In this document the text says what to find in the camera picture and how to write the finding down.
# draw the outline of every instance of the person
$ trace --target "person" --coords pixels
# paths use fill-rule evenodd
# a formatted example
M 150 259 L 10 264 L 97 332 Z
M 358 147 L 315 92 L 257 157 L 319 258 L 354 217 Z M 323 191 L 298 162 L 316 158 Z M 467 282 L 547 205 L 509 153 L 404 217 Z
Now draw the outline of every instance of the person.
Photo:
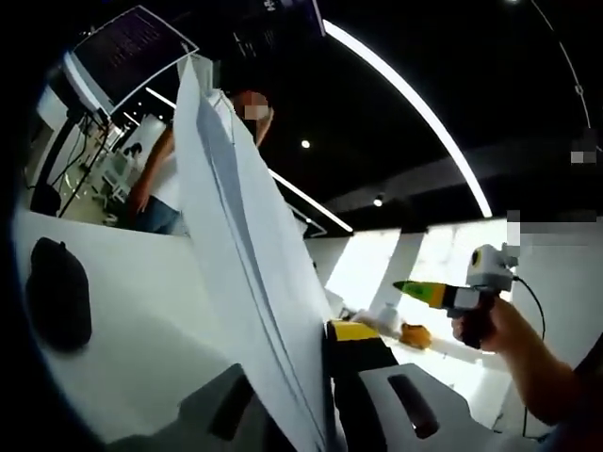
M 228 108 L 226 98 L 219 91 L 209 98 L 218 111 Z M 272 123 L 274 110 L 265 96 L 254 91 L 243 91 L 231 99 L 232 107 L 255 137 L 259 147 Z M 172 234 L 181 221 L 179 193 L 171 125 L 155 142 L 144 169 L 132 186 L 126 202 L 126 212 L 120 226 L 134 231 L 154 234 Z
M 481 341 L 481 349 L 504 359 L 528 410 L 545 424 L 556 426 L 539 450 L 601 450 L 601 376 L 579 377 L 555 358 L 511 303 L 497 299 L 490 316 L 495 331 Z M 452 330 L 461 340 L 462 317 L 452 320 Z

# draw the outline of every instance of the human hand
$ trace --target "human hand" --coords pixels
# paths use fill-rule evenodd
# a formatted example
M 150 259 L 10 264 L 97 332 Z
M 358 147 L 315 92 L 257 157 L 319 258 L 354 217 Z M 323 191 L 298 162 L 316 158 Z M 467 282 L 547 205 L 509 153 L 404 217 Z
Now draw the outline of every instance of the human hand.
M 128 195 L 127 207 L 130 215 L 135 216 L 144 212 L 150 196 L 151 184 L 144 177 L 139 178 Z
M 481 340 L 480 349 L 483 351 L 505 352 L 518 344 L 525 343 L 527 337 L 534 334 L 527 320 L 510 302 L 504 299 L 496 298 L 494 306 L 490 310 L 490 319 L 494 331 Z M 463 322 L 464 317 L 452 320 L 452 333 L 459 341 L 462 340 Z

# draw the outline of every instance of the ceiling light strip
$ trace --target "ceiling light strip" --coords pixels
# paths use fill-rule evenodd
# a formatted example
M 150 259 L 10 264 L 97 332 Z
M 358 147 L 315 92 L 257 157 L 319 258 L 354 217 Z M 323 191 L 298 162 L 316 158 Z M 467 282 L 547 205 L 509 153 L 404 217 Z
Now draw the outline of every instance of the ceiling light strip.
M 157 99 L 159 99 L 161 102 L 166 103 L 167 105 L 169 105 L 170 107 L 172 107 L 174 110 L 176 109 L 176 104 L 174 102 L 172 102 L 170 99 L 163 97 L 161 94 L 159 94 L 157 91 L 154 91 L 150 88 L 146 88 L 146 91 L 153 95 L 154 97 L 156 97 Z
M 131 122 L 133 122 L 135 125 L 140 125 L 140 122 L 136 121 L 134 118 L 132 118 L 130 115 L 128 115 L 125 111 L 123 112 L 123 114 L 125 115 L 125 117 L 130 120 Z
M 332 221 L 334 221 L 335 223 L 337 223 L 339 226 L 341 226 L 347 232 L 353 233 L 354 230 L 352 229 L 352 227 L 349 224 L 344 223 L 341 219 L 339 219 L 338 217 L 336 217 L 335 215 L 333 215 L 331 212 L 329 212 L 327 209 L 325 209 L 318 202 L 314 201 L 308 195 L 306 195 L 301 190 L 299 190 L 296 186 L 294 186 L 293 184 L 291 184 L 290 182 L 288 182 L 286 179 L 284 179 L 283 177 L 281 177 L 280 175 L 278 175 L 272 169 L 269 169 L 269 173 L 270 173 L 270 175 L 276 181 L 280 182 L 283 186 L 287 187 L 289 190 L 291 190 L 293 193 L 295 193 L 296 195 L 298 195 L 300 198 L 302 198 L 304 201 L 306 201 L 312 207 L 314 207 L 315 209 L 317 209 L 322 215 L 324 215 L 327 218 L 330 218 Z
M 456 163 L 459 171 L 466 180 L 473 196 L 475 197 L 478 206 L 480 207 L 481 214 L 485 218 L 492 216 L 492 210 L 486 200 L 486 197 L 481 190 L 478 179 L 469 167 L 463 153 L 452 139 L 452 136 L 446 130 L 444 124 L 435 116 L 435 113 L 429 108 L 429 106 L 421 99 L 418 93 L 411 87 L 406 81 L 383 61 L 377 54 L 366 47 L 362 42 L 349 35 L 347 32 L 342 30 L 336 25 L 331 24 L 329 21 L 323 21 L 324 27 L 328 35 L 344 44 L 350 50 L 352 50 L 357 56 L 362 58 L 366 63 L 370 64 L 375 71 L 380 73 L 394 88 L 396 88 L 402 96 L 415 108 L 415 110 L 423 117 L 423 120 L 431 127 L 437 137 L 440 139 L 444 147 L 448 150 L 448 153 Z

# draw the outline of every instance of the jeans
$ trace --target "jeans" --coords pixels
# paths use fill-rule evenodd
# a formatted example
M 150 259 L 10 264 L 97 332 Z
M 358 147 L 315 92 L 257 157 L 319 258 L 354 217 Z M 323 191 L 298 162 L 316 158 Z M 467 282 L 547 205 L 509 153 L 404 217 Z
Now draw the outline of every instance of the jeans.
M 180 212 L 151 196 L 144 211 L 129 218 L 122 226 L 142 233 L 170 235 L 180 220 Z

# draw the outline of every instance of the large white sheet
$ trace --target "large white sheet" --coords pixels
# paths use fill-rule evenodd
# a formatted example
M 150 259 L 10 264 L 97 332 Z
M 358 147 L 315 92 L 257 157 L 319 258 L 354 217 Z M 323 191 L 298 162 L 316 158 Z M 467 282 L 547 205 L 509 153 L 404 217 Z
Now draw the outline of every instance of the large white sheet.
M 227 356 L 300 451 L 324 449 L 323 322 L 329 307 L 295 219 L 251 134 L 227 137 L 187 64 L 174 121 L 181 203 L 200 277 L 233 331 Z

